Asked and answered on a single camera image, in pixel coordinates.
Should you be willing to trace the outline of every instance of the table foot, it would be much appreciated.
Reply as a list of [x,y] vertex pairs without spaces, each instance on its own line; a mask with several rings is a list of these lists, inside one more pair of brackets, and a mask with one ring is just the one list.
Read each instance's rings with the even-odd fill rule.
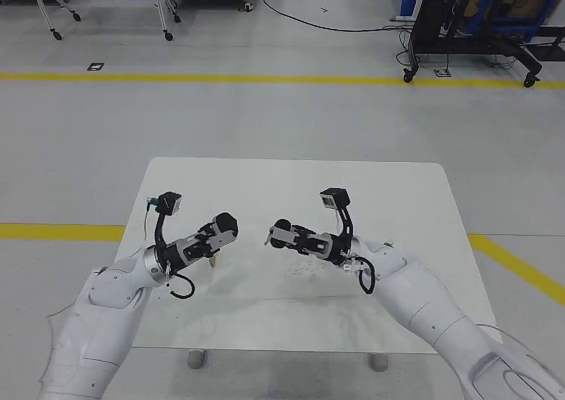
[[375,372],[384,372],[389,368],[389,358],[386,354],[369,353],[369,367]]
[[206,350],[189,350],[189,356],[186,359],[186,365],[191,369],[200,369],[204,367],[206,357]]

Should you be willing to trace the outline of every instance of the white table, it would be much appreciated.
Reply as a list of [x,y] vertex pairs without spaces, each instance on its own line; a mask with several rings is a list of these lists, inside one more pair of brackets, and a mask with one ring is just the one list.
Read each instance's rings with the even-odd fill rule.
[[[377,242],[394,240],[416,253],[474,321],[495,325],[437,164],[156,158],[116,258],[142,246],[146,199],[165,191],[183,195],[180,211],[165,221],[167,242],[195,232],[222,211],[237,218],[239,235],[220,251],[214,268],[201,260],[183,271],[197,286],[193,298],[177,300],[165,287],[153,291],[134,346],[433,353],[365,295],[352,275],[314,257],[263,245],[279,218],[335,232],[335,212],[319,197],[328,187],[348,190],[354,233]],[[150,243],[156,216],[149,213]],[[185,285],[177,288],[188,291]]]

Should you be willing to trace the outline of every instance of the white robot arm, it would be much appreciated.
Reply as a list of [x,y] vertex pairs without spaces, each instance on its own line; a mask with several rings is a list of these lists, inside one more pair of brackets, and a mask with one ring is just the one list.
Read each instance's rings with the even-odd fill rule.
[[53,349],[44,377],[42,399],[100,399],[124,362],[137,333],[144,308],[154,287],[172,277],[185,279],[193,295],[195,286],[178,271],[200,258],[212,257],[238,234],[235,218],[222,213],[193,235],[167,244],[162,237],[165,216],[179,208],[181,196],[164,193],[147,204],[156,206],[155,245],[136,257],[93,270],[73,304]]
[[466,400],[565,400],[565,387],[532,355],[514,352],[486,335],[455,304],[444,284],[417,259],[391,244],[353,235],[344,189],[321,193],[343,222],[338,236],[278,220],[267,243],[313,254],[356,273],[365,293],[403,327],[426,341],[453,369]]

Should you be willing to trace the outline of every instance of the cart wheel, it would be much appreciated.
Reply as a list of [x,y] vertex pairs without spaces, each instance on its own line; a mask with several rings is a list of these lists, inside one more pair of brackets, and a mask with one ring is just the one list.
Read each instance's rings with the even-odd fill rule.
[[538,80],[538,79],[537,79],[535,76],[533,76],[533,75],[527,75],[527,76],[526,76],[526,79],[524,80],[524,87],[525,87],[525,88],[530,88],[531,86],[535,85],[535,82],[536,82],[537,80]]

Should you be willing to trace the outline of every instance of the epoxy floor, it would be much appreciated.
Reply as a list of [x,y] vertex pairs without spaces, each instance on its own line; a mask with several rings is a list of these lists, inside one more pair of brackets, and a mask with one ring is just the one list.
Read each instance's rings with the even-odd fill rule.
[[[342,28],[382,26],[397,10],[379,0],[270,3]],[[167,43],[151,2],[71,4],[79,24],[49,7],[62,42],[37,7],[0,7],[0,72],[84,73],[105,62],[101,73],[402,76],[397,32],[316,30],[260,3],[248,14],[191,6],[182,24],[169,24]],[[428,61],[418,77],[433,78],[446,62]],[[485,64],[451,57],[451,79],[525,74]],[[565,81],[565,64],[545,64],[541,78]],[[155,156],[437,162],[467,232],[487,234],[565,286],[565,90],[0,81],[0,222],[124,225]],[[116,248],[0,241],[0,399],[37,395],[50,349],[44,316]],[[475,254],[499,325],[565,381],[565,308]],[[199,371],[185,358],[133,349],[105,398],[461,397],[437,356],[394,355],[382,374],[355,354],[218,351]]]

